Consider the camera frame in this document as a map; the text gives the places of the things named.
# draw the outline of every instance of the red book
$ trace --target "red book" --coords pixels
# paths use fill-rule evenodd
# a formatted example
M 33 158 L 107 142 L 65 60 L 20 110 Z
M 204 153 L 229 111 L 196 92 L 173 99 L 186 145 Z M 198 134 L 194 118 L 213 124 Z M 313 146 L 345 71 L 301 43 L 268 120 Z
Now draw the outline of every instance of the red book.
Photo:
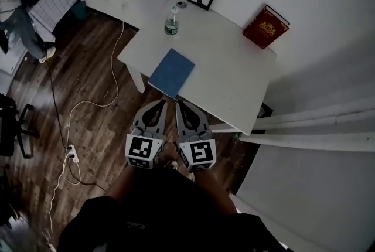
M 242 34 L 264 49 L 289 30 L 289 25 L 286 19 L 267 5 L 243 30 Z

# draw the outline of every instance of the blue notebook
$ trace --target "blue notebook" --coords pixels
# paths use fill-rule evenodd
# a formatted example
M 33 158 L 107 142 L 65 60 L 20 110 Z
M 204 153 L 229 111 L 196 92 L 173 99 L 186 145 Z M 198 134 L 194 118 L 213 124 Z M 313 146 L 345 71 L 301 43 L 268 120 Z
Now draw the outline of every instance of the blue notebook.
M 194 66 L 189 59 L 171 49 L 152 73 L 148 83 L 174 99 Z

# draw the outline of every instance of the white cable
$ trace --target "white cable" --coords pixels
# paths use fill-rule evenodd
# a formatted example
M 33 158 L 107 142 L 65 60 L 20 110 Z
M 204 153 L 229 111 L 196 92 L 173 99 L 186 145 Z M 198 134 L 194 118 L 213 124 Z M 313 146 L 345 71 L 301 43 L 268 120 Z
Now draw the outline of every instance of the white cable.
M 115 53 L 115 49 L 116 49 L 116 46 L 117 46 L 117 43 L 118 41 L 120 40 L 122 34 L 124 33 L 124 21 L 122 21 L 122 31 L 121 31 L 121 34 L 120 36 L 118 37 L 118 39 L 116 40 L 116 43 L 115 43 L 115 46 L 113 48 L 113 51 L 112 51 L 112 54 L 111 54 L 111 71 L 112 71 L 112 75 L 113 75 L 113 79 L 115 80 L 115 84 L 116 84 L 116 97 L 113 99 L 112 102 L 106 104 L 106 105 L 99 105 L 99 104 L 96 104 L 94 102 L 91 102 L 91 101 L 87 101 L 87 100 L 84 100 L 84 101 L 81 101 L 79 102 L 76 106 L 74 106 L 70 112 L 70 115 L 69 115 L 69 123 L 68 123 L 68 132 L 67 132 L 67 138 L 66 138 L 66 145 L 69 144 L 69 131 L 70 131 L 70 121 L 71 121 L 71 114 L 73 112 L 74 109 L 76 109 L 76 107 L 80 104 L 83 104 L 83 103 L 90 103 L 90 104 L 93 104 L 95 106 L 98 106 L 98 107 L 107 107 L 107 106 L 110 106 L 118 97 L 118 94 L 119 94 L 119 91 L 118 91 L 118 84 L 117 84 L 117 79 L 116 79 L 116 76 L 115 76 L 115 73 L 113 72 L 113 54 Z M 53 197 L 52 197 L 52 200 L 50 202 L 50 208 L 49 208 L 49 221 L 50 221 L 50 231 L 48 231 L 47 228 L 45 228 L 45 231 L 47 234 L 45 234 L 44 232 L 42 232 L 42 234 L 45 236 L 45 238 L 47 239 L 47 243 L 49 243 L 49 240 L 51 238 L 51 234 L 53 233 L 53 230 L 52 230 L 52 217 L 51 217 L 51 210 L 52 210 L 52 202 L 54 200 L 54 197 L 55 197 L 55 194 L 56 194 L 56 189 L 59 187 L 60 185 L 60 178 L 62 175 L 64 175 L 65 179 L 68 180 L 65 176 L 65 166 L 66 166 L 66 159 L 69 157 L 69 153 L 67 153 L 67 149 L 65 149 L 65 158 L 64 158 L 64 162 L 63 162 L 63 170 L 57 180 L 57 185 L 56 187 L 54 188 L 53 190 Z M 78 183 L 73 183 L 73 182 L 70 182 L 68 180 L 69 183 L 71 183 L 72 185 L 78 185 L 81 183 L 81 171 L 80 171 L 80 166 L 79 164 L 77 163 L 77 167 L 78 167 L 78 173 L 79 173 L 79 182 Z

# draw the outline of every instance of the small round object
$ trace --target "small round object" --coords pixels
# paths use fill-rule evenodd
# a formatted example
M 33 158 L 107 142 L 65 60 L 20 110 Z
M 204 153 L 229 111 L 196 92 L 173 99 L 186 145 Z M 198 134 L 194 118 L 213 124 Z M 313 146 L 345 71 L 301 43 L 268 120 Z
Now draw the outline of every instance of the small round object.
M 177 2 L 177 3 L 176 3 L 176 6 L 177 6 L 178 8 L 184 9 L 184 8 L 187 7 L 187 4 L 186 4 L 185 2 L 183 2 L 183 1 L 180 1 L 180 2 Z

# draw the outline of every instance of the white tablecloth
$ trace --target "white tablecloth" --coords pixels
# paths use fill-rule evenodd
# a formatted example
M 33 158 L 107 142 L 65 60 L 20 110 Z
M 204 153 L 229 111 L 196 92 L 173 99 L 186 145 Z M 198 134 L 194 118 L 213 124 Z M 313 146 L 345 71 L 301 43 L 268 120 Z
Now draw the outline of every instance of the white tablecloth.
M 57 23 L 78 0 L 39 0 L 28 9 L 29 16 L 35 24 L 35 29 L 45 42 L 55 42 L 52 34 Z

